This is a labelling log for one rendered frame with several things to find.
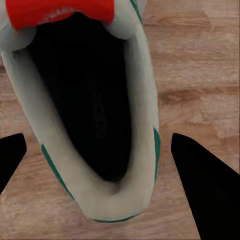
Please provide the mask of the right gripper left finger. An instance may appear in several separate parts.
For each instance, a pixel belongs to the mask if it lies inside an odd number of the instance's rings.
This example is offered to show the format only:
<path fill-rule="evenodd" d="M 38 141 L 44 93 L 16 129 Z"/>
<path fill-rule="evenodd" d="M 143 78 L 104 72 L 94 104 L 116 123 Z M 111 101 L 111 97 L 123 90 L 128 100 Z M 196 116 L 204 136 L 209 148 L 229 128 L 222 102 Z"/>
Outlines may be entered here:
<path fill-rule="evenodd" d="M 0 195 L 27 152 L 23 133 L 0 139 Z"/>

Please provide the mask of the gym shoe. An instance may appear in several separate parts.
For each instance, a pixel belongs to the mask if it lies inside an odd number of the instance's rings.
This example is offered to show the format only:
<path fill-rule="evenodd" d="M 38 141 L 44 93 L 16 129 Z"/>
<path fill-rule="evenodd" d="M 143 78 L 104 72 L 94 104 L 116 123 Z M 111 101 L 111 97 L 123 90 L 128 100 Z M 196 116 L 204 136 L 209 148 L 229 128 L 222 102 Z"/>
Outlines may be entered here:
<path fill-rule="evenodd" d="M 158 90 L 136 0 L 0 0 L 0 51 L 56 177 L 101 223 L 150 204 Z"/>

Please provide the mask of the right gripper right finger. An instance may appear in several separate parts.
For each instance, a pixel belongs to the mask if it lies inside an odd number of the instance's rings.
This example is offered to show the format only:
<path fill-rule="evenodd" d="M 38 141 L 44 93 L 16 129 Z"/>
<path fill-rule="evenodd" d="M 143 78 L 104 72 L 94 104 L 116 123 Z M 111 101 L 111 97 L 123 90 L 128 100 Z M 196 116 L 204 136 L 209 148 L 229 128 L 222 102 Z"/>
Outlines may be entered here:
<path fill-rule="evenodd" d="M 171 152 L 201 240 L 240 240 L 240 174 L 179 133 Z"/>

